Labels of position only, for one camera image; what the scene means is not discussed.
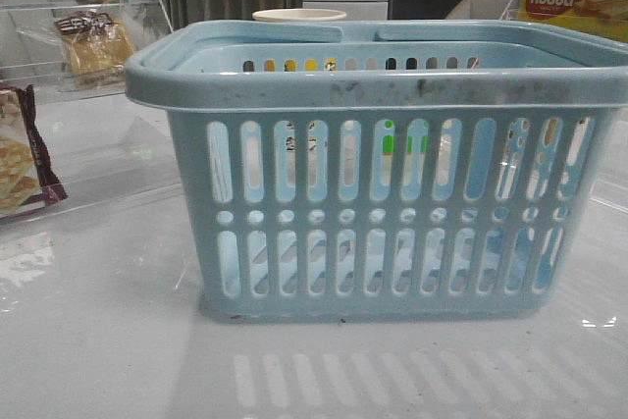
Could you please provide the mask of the clear acrylic stand right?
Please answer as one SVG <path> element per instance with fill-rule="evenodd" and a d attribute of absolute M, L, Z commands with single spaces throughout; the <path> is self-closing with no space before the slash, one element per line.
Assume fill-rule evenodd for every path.
<path fill-rule="evenodd" d="M 516 21 L 519 19 L 521 0 L 508 0 L 504 7 L 500 19 L 503 21 Z"/>

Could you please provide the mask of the brown cracker package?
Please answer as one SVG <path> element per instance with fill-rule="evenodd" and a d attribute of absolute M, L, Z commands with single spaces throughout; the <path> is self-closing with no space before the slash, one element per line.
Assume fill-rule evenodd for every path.
<path fill-rule="evenodd" d="M 59 203 L 68 194 L 52 168 L 36 125 L 32 86 L 1 89 L 1 218 L 7 220 Z"/>

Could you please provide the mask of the white paper cup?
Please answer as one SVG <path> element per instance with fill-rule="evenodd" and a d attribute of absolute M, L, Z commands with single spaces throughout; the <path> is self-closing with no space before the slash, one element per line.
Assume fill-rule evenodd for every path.
<path fill-rule="evenodd" d="M 336 22 L 346 18 L 346 12 L 331 9 L 269 9 L 252 14 L 254 21 L 266 23 L 287 22 Z"/>

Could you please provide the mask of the light blue plastic basket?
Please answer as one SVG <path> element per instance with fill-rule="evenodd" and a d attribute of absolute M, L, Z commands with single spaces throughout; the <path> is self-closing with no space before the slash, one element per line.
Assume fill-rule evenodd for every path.
<path fill-rule="evenodd" d="M 525 22 L 210 21 L 124 71 L 242 320 L 538 309 L 627 104 L 624 43 Z"/>

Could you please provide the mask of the bread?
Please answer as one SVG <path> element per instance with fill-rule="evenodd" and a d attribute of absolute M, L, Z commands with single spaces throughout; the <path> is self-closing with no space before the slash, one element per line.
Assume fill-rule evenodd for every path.
<path fill-rule="evenodd" d="M 97 10 L 76 11 L 55 21 L 54 26 L 77 88 L 124 80 L 124 64 L 135 48 L 120 19 Z"/>

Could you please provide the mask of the clear acrylic shelf left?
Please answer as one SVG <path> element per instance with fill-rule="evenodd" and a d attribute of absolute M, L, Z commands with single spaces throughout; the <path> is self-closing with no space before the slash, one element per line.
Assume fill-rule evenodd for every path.
<path fill-rule="evenodd" d="M 122 22 L 135 48 L 171 32 L 163 0 L 1 0 L 1 83 L 34 92 L 35 124 L 67 196 L 1 221 L 1 239 L 65 214 L 135 203 L 180 187 L 164 112 L 124 95 L 122 77 L 72 72 L 55 22 L 94 10 Z"/>

